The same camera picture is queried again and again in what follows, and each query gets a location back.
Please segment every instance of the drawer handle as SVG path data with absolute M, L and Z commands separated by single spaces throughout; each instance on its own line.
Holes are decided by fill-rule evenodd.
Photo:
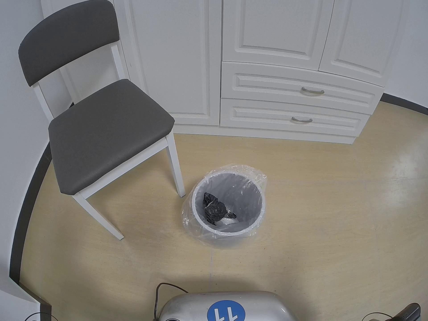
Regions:
M 298 122 L 313 122 L 312 118 L 309 120 L 300 120 L 300 119 L 296 119 L 295 117 L 292 116 L 292 121 L 298 121 Z
M 321 90 L 321 91 L 316 91 L 316 90 L 309 90 L 309 89 L 306 89 L 305 87 L 302 87 L 302 89 L 301 89 L 303 92 L 305 92 L 305 93 L 312 93 L 312 94 L 324 94 L 324 90 Z

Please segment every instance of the black cable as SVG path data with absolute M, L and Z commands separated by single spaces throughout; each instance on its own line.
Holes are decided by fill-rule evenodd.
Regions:
M 24 321 L 27 321 L 29 318 L 31 318 L 33 315 L 37 315 L 37 314 L 46 314 L 46 315 L 49 315 L 49 316 L 51 316 L 51 317 L 53 317 L 56 321 L 58 321 L 58 319 L 55 317 L 55 316 L 53 316 L 53 315 L 51 315 L 51 314 L 49 314 L 49 313 L 44 313 L 44 312 L 38 312 L 38 313 L 34 313 L 34 314 L 31 314 L 28 318 L 26 318 Z
M 372 315 L 372 314 L 382 314 L 382 315 L 388 316 L 389 318 L 393 318 L 391 315 L 388 315 L 388 314 L 385 314 L 385 313 L 379 313 L 379 312 L 377 312 L 377 313 L 368 313 L 366 316 L 364 316 L 364 317 L 362 318 L 362 320 L 361 320 L 361 321 L 364 321 L 364 319 L 365 319 L 367 316 Z
M 162 285 L 166 285 L 166 286 L 173 286 L 174 288 L 180 289 L 181 291 L 184 291 L 186 294 L 188 294 L 189 292 L 187 292 L 186 290 L 184 290 L 183 288 L 180 288 L 179 286 L 176 286 L 175 284 L 171 284 L 171 283 L 159 283 L 158 287 L 156 288 L 156 299 L 154 301 L 154 320 L 153 321 L 158 321 L 158 317 L 156 316 L 157 314 L 157 309 L 158 309 L 158 297 L 159 297 L 159 288 Z

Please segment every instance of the trash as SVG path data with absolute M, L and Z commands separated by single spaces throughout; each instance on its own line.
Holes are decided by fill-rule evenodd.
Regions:
M 183 203 L 186 231 L 202 243 L 233 246 L 253 238 L 265 215 L 266 176 L 230 164 L 206 174 Z
M 205 207 L 205 216 L 207 221 L 215 226 L 215 222 L 222 218 L 236 219 L 236 214 L 226 209 L 223 202 L 220 202 L 217 197 L 209 193 L 204 193 L 203 204 Z

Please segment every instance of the trash can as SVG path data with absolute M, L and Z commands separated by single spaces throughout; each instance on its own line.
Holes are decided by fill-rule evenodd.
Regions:
M 197 240 L 214 247 L 235 246 L 253 237 L 265 215 L 267 178 L 245 165 L 228 165 L 206 174 L 188 195 L 182 217 L 186 231 Z M 236 215 L 230 224 L 213 225 L 207 221 L 204 193 L 224 203 Z

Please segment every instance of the blue circle logo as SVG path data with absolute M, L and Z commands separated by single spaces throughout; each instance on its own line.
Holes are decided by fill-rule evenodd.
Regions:
M 238 302 L 222 300 L 214 303 L 207 313 L 208 321 L 244 321 L 245 310 Z

